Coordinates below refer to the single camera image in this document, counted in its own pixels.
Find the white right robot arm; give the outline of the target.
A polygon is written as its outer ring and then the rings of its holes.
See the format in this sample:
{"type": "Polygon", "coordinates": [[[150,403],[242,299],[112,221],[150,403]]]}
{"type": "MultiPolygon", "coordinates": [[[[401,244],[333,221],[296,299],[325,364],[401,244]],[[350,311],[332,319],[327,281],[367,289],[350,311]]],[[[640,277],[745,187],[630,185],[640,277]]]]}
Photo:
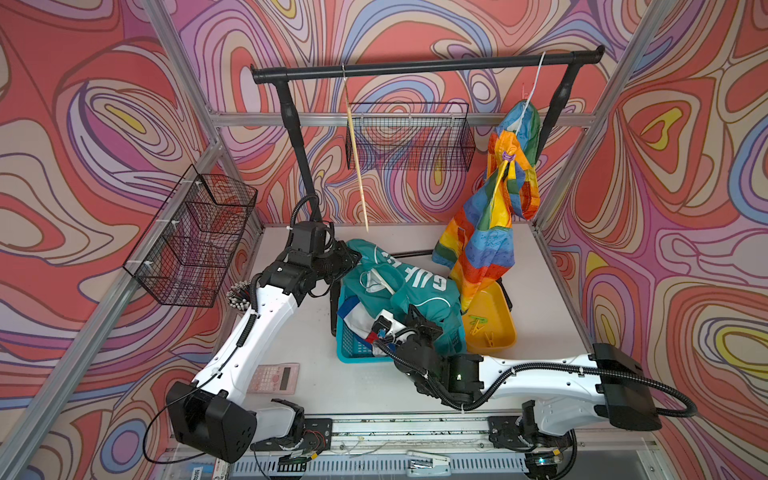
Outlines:
{"type": "Polygon", "coordinates": [[[393,360],[418,393],[460,412],[495,397],[522,400],[523,434],[562,437],[602,420],[627,431],[657,431],[661,420],[691,418],[696,404],[679,390],[644,375],[641,365],[606,343],[588,354],[555,360],[510,360],[480,354],[445,356],[435,342],[443,330],[410,307],[403,323],[378,317],[373,343],[393,360]]]}

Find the blue white red jacket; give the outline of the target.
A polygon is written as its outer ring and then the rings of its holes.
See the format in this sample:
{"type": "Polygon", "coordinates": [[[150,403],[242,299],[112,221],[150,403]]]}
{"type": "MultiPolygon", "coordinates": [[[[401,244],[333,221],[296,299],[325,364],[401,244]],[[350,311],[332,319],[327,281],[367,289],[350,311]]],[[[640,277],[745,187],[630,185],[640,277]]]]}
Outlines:
{"type": "Polygon", "coordinates": [[[375,319],[356,296],[344,300],[337,310],[343,324],[357,337],[371,345],[376,338],[373,333],[375,319]]]}

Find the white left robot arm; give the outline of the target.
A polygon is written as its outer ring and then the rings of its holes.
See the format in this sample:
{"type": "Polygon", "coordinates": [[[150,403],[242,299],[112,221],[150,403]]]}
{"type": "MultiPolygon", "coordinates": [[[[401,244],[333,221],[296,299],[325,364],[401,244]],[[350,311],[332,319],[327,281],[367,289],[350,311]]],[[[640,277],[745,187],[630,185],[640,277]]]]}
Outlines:
{"type": "Polygon", "coordinates": [[[169,390],[165,410],[174,439],[227,463],[256,443],[301,443],[303,408],[273,399],[248,410],[248,388],[277,333],[316,284],[333,286],[360,258],[336,239],[332,222],[291,219],[285,247],[249,283],[249,306],[230,336],[191,382],[169,390]]]}

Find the wooden hanger gold hook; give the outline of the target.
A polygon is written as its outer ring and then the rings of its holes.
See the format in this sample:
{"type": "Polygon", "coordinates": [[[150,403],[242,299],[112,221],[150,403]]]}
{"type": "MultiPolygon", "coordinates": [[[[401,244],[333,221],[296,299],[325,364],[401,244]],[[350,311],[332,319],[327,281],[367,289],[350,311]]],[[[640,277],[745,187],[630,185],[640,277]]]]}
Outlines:
{"type": "Polygon", "coordinates": [[[342,71],[342,93],[345,100],[347,128],[348,128],[350,145],[352,150],[354,169],[355,169],[355,174],[357,178],[358,191],[360,195],[360,203],[362,206],[363,225],[366,232],[369,232],[370,226],[369,226],[369,218],[368,218],[368,211],[367,211],[367,202],[365,197],[362,172],[360,168],[360,159],[359,159],[359,151],[358,151],[357,139],[356,139],[356,133],[355,133],[355,124],[354,124],[352,110],[351,110],[352,105],[351,105],[350,96],[349,96],[348,87],[347,87],[347,84],[348,84],[347,70],[346,70],[346,65],[343,63],[341,64],[341,71],[342,71]]]}

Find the multicolour patchwork jacket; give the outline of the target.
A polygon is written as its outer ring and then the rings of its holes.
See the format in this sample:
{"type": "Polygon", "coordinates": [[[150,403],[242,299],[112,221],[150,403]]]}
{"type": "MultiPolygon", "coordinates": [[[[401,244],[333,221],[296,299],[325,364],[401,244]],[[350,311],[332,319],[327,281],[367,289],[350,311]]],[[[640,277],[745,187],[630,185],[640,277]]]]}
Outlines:
{"type": "Polygon", "coordinates": [[[461,309],[515,264],[513,223],[531,220],[541,204],[536,174],[541,118],[527,101],[516,104],[491,132],[483,185],[454,215],[432,260],[450,270],[461,309]],[[517,153],[512,161],[504,152],[517,153]]]}

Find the teal green jacket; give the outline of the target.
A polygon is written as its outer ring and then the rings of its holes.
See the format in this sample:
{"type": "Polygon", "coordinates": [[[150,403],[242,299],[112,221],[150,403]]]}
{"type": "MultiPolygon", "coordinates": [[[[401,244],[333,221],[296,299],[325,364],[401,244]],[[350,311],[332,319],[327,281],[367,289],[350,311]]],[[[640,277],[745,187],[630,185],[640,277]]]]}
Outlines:
{"type": "Polygon", "coordinates": [[[357,295],[376,320],[383,311],[403,324],[410,305],[415,305],[443,334],[436,340],[437,351],[445,356],[467,351],[456,283],[429,270],[404,263],[377,245],[353,239],[347,245],[362,259],[341,280],[341,288],[357,295]]]}

